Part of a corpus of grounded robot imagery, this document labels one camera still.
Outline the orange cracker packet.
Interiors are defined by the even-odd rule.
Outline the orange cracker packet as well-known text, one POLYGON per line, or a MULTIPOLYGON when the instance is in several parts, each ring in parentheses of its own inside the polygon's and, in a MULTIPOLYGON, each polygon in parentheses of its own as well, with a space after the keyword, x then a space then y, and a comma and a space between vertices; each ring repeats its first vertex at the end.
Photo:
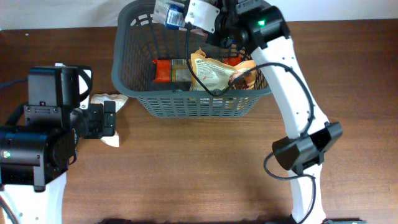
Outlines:
POLYGON ((185 59, 154 59, 155 83, 190 82, 191 73, 185 59))

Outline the grey plastic basket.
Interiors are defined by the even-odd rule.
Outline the grey plastic basket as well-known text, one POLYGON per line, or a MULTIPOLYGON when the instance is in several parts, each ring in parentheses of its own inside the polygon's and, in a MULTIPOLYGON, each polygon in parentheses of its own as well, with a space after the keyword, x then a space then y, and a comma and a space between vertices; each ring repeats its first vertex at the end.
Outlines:
POLYGON ((111 78, 118 92, 139 100, 153 116, 242 117, 257 101, 271 93, 263 74, 256 72, 253 90, 229 90, 214 98, 205 91, 192 91, 190 82, 155 83, 155 59, 185 60, 185 49, 193 53, 202 49, 211 58, 250 56, 236 47, 219 49, 198 34, 189 36, 182 30, 170 30, 154 20, 154 1, 133 1, 118 17, 111 78))

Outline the tan snack bag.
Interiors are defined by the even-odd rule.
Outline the tan snack bag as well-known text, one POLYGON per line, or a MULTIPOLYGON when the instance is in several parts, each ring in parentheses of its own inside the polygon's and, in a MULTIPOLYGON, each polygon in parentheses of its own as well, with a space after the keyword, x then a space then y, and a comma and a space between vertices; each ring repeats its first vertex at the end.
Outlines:
POLYGON ((207 89, 224 90, 245 71, 256 66, 253 60, 243 61, 241 57, 209 58, 198 49, 190 54, 190 65, 196 77, 207 89))

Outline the blue biscuit box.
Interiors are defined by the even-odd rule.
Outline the blue biscuit box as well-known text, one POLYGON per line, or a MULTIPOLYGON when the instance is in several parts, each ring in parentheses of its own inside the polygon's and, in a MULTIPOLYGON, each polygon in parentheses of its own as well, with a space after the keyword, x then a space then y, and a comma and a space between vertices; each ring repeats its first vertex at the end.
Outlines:
POLYGON ((183 15, 185 1, 181 0, 156 0, 154 6, 154 19, 168 29, 179 30, 185 27, 183 15))

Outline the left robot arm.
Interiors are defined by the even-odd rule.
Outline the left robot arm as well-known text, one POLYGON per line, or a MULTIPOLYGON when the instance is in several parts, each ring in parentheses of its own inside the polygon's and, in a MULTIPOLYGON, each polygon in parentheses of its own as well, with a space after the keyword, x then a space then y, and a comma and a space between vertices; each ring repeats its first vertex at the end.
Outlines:
POLYGON ((61 223, 67 171, 81 139, 116 134, 116 104, 85 104, 89 66, 32 67, 27 102, 1 126, 1 210, 8 223, 61 223))

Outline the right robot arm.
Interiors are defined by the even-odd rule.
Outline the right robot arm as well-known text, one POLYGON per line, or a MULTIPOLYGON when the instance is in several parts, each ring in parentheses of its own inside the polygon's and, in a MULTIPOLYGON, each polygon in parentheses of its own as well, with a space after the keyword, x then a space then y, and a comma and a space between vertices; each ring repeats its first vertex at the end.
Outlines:
POLYGON ((272 145, 274 157, 289 173, 295 223, 323 223, 320 193, 325 153, 342 136, 312 96, 297 61, 290 29, 278 7, 265 1, 223 1, 215 32, 243 47, 262 72, 281 112, 286 137, 272 145))

